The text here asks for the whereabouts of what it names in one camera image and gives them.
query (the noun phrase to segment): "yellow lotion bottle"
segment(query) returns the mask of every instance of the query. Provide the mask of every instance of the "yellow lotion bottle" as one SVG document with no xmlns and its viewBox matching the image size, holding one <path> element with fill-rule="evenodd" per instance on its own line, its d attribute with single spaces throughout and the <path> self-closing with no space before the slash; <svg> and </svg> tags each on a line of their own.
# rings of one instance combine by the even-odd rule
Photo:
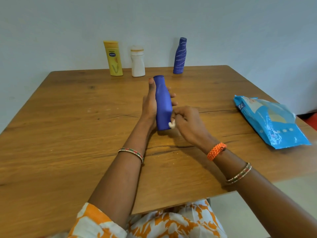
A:
<svg viewBox="0 0 317 238">
<path fill-rule="evenodd" d="M 117 41 L 103 41 L 105 45 L 107 59 L 111 76 L 122 76 L 122 66 L 119 53 L 119 44 Z"/>
</svg>

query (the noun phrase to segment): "floor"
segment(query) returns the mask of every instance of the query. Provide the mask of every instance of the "floor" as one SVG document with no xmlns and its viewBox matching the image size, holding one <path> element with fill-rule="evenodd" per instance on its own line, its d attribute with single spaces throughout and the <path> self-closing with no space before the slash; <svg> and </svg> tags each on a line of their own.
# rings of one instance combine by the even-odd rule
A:
<svg viewBox="0 0 317 238">
<path fill-rule="evenodd" d="M 317 219 L 317 173 L 277 182 L 275 186 Z M 228 237 L 269 237 L 269 234 L 237 192 L 212 197 L 210 204 Z"/>
</svg>

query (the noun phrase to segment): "blue bottle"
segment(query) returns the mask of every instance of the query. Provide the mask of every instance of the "blue bottle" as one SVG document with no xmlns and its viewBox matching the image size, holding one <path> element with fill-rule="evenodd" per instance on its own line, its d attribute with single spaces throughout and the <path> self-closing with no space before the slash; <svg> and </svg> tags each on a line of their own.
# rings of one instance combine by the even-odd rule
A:
<svg viewBox="0 0 317 238">
<path fill-rule="evenodd" d="M 157 103 L 156 125 L 158 130 L 170 129 L 168 123 L 171 121 L 172 100 L 169 91 L 165 85 L 163 75 L 154 76 L 156 84 L 155 99 Z"/>
<path fill-rule="evenodd" d="M 175 54 L 174 61 L 174 74 L 182 74 L 184 71 L 185 58 L 186 58 L 186 43 L 187 38 L 181 37 L 179 40 L 179 45 Z"/>
</svg>

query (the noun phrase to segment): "wooden table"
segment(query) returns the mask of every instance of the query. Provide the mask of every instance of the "wooden table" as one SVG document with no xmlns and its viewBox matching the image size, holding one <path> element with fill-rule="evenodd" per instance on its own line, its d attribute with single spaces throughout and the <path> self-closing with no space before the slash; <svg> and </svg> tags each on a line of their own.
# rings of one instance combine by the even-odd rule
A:
<svg viewBox="0 0 317 238">
<path fill-rule="evenodd" d="M 195 106 L 208 130 L 270 181 L 317 170 L 317 132 L 297 120 L 312 146 L 274 150 L 237 111 L 233 97 L 271 97 L 229 66 L 51 72 L 0 135 L 0 236 L 39 237 L 69 229 L 141 114 L 147 79 L 164 75 L 179 105 Z M 133 213 L 227 192 L 202 152 L 175 130 L 148 144 Z"/>
</svg>

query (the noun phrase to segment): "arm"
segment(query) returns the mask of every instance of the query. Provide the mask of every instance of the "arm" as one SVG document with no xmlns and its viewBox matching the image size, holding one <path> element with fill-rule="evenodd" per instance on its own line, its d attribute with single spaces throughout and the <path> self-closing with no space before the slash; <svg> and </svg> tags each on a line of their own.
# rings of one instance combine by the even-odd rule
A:
<svg viewBox="0 0 317 238">
<path fill-rule="evenodd" d="M 205 154 L 219 143 L 209 134 L 196 109 L 176 108 L 172 119 L 176 120 L 181 135 Z M 220 152 L 214 163 L 226 179 L 246 166 L 245 161 L 228 149 Z M 233 185 L 272 237 L 317 237 L 317 221 L 254 168 Z"/>
<path fill-rule="evenodd" d="M 155 82 L 149 79 L 149 93 L 143 98 L 142 115 L 123 146 L 142 155 L 150 132 L 156 127 L 155 91 Z M 88 200 L 123 228 L 132 210 L 140 168 L 141 160 L 138 156 L 119 152 Z"/>
</svg>

